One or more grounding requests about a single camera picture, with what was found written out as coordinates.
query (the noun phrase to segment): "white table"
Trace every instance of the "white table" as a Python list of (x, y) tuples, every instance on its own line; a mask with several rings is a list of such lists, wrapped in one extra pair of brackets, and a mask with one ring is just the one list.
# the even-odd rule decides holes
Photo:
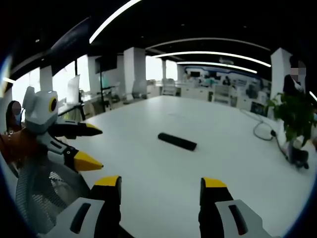
[[(274, 128), (277, 124), (265, 119)], [(160, 96), (90, 118), (102, 135), (70, 141), (104, 164), (84, 172), (89, 187), (101, 177), (122, 176), (121, 222), (137, 238), (199, 238), (201, 177), (223, 181), (263, 219), (272, 236), (287, 233), (313, 188), (316, 158), (297, 171), (276, 141), (253, 136), (256, 121), (236, 108)], [(158, 140), (170, 133), (198, 144), (196, 151)], [(267, 127), (258, 133), (269, 134)]]

